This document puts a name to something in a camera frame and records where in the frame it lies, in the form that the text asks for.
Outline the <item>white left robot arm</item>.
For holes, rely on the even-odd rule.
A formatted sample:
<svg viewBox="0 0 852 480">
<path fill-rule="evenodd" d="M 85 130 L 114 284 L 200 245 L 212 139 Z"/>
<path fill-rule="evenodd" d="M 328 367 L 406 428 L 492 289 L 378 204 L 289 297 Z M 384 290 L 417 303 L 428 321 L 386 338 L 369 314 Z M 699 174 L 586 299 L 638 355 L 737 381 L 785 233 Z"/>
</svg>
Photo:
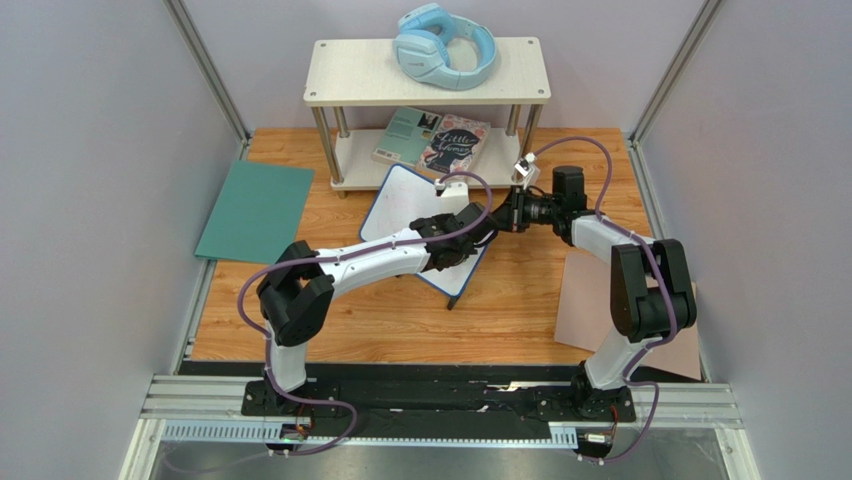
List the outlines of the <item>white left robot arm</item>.
<svg viewBox="0 0 852 480">
<path fill-rule="evenodd" d="M 456 214 L 419 218 L 396 233 L 349 247 L 290 244 L 277 263 L 251 276 L 238 293 L 238 314 L 265 341 L 263 378 L 247 384 L 243 414 L 352 411 L 353 405 L 334 397 L 310 399 L 296 392 L 307 380 L 307 344 L 324 326 L 331 303 L 390 277 L 458 267 L 497 234 L 498 223 L 487 208 L 470 203 Z"/>
</svg>

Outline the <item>blue framed whiteboard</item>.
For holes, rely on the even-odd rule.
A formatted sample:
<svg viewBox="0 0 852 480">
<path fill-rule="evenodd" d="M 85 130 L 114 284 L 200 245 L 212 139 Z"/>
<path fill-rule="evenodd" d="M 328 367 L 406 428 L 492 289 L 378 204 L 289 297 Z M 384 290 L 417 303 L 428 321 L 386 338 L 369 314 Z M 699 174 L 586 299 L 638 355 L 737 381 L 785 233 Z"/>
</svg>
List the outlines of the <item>blue framed whiteboard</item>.
<svg viewBox="0 0 852 480">
<path fill-rule="evenodd" d="M 464 177 L 451 180 L 466 182 Z M 439 213 L 434 181 L 408 167 L 394 165 L 388 170 L 362 222 L 359 239 L 377 240 L 408 227 L 418 218 L 436 214 Z M 427 271 L 418 277 L 446 295 L 447 308 L 451 310 L 461 298 L 487 249 L 486 245 L 482 245 L 460 265 L 443 271 Z"/>
</svg>

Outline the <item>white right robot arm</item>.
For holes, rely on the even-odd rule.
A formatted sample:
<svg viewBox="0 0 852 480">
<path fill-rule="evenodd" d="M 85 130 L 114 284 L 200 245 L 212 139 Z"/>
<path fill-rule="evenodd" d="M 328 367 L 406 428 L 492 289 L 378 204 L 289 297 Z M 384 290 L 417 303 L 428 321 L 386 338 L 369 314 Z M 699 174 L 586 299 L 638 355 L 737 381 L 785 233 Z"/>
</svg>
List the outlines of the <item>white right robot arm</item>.
<svg viewBox="0 0 852 480">
<path fill-rule="evenodd" d="M 610 268 L 609 311 L 613 327 L 572 380 L 570 405 L 597 419 L 625 400 L 630 377 L 655 347 L 671 342 L 697 317 L 683 245 L 630 232 L 587 206 L 582 168 L 553 170 L 552 190 L 536 193 L 539 170 L 520 160 L 511 188 L 493 216 L 502 231 L 521 233 L 548 225 L 566 244 L 585 250 Z"/>
</svg>

